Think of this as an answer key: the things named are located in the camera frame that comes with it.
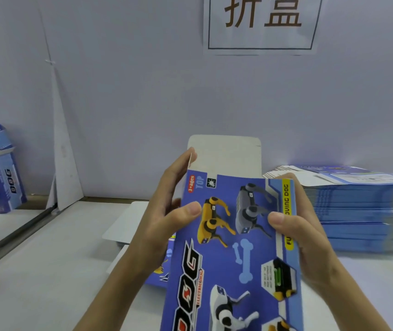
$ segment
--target paper sign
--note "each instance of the paper sign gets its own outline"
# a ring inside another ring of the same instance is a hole
[[[205,53],[312,54],[324,0],[204,0]]]

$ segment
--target white robot dog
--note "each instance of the white robot dog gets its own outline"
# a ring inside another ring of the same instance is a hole
[[[249,327],[252,320],[259,318],[257,311],[250,314],[245,320],[242,317],[233,317],[233,306],[241,302],[241,300],[250,295],[246,291],[237,300],[227,295],[226,290],[218,285],[213,286],[210,292],[210,312],[211,327],[210,331],[237,331]]]
[[[273,204],[276,201],[276,209],[278,209],[279,194],[272,188],[270,192],[268,192],[254,183],[248,183],[245,186],[241,186],[236,199],[236,231],[239,234],[248,234],[250,230],[258,228],[268,237],[272,238],[271,235],[258,224],[258,216],[269,213],[270,211],[255,203],[254,192],[264,194],[269,203]]]

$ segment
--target chinese character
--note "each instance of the chinese character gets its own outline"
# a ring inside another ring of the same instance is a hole
[[[298,10],[299,0],[276,0],[274,10]],[[270,14],[270,20],[264,26],[301,26],[299,13],[274,12]]]
[[[256,2],[261,2],[262,0],[242,0],[242,5],[241,5],[241,13],[239,14],[238,22],[236,22],[235,27],[239,27],[239,25],[242,22],[242,18],[244,16],[244,10],[245,10],[245,4],[247,2],[250,2],[252,4],[252,9],[250,10],[250,24],[249,28],[253,28],[253,21],[255,19],[255,4]],[[230,11],[230,22],[226,23],[226,27],[231,27],[233,25],[233,17],[235,13],[235,8],[239,6],[239,2],[235,3],[235,0],[232,0],[232,3],[230,6],[224,8],[224,10]]]

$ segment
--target wall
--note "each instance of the wall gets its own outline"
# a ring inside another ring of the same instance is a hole
[[[203,55],[202,0],[39,2],[85,195],[149,197],[192,134],[393,172],[393,0],[330,0],[298,57]]]
[[[36,0],[0,0],[0,123],[28,194],[48,194],[54,174],[47,58]]]

